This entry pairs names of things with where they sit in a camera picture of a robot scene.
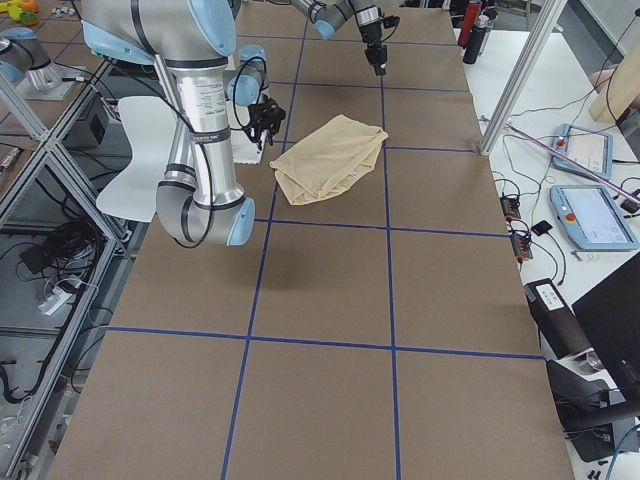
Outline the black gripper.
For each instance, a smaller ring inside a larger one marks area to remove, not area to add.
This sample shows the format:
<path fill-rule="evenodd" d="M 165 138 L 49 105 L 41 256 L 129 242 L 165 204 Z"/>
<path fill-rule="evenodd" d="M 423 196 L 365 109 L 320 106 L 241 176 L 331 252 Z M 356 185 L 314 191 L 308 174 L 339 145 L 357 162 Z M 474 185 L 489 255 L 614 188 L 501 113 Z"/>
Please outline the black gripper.
<path fill-rule="evenodd" d="M 286 118 L 286 112 L 274 98 L 263 95 L 258 103 L 248 106 L 248 113 L 247 135 L 249 138 L 256 138 L 257 151 L 262 152 L 263 132 L 266 133 L 266 142 L 269 146 L 273 146 L 273 137 L 279 133 L 281 123 Z"/>
<path fill-rule="evenodd" d="M 382 30 L 393 28 L 391 34 L 394 34 L 399 23 L 398 16 L 389 15 L 360 27 L 362 41 L 366 45 L 364 53 L 376 76 L 386 75 L 387 47 L 384 42 L 387 37 L 383 37 Z"/>

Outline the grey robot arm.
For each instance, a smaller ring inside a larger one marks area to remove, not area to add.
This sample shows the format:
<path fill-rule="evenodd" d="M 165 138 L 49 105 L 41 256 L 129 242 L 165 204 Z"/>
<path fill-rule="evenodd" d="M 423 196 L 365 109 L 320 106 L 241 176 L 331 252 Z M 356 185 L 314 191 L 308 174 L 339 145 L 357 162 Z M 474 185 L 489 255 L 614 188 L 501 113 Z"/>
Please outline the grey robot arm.
<path fill-rule="evenodd" d="M 385 15 L 373 1 L 335 1 L 326 4 L 321 1 L 293 0 L 291 4 L 314 26 L 323 40 L 332 39 L 336 32 L 351 18 L 355 19 L 368 63 L 373 67 L 375 75 L 386 74 L 387 37 L 383 30 L 392 28 L 391 34 L 399 26 L 400 18 Z"/>
<path fill-rule="evenodd" d="M 245 244 L 255 203 L 237 181 L 284 112 L 269 97 L 266 55 L 238 48 L 237 1 L 87 1 L 90 49 L 111 61 L 151 66 L 161 92 L 126 97 L 118 110 L 129 165 L 98 195 L 98 208 L 138 222 L 159 220 L 185 247 Z M 239 53 L 241 64 L 228 63 Z"/>

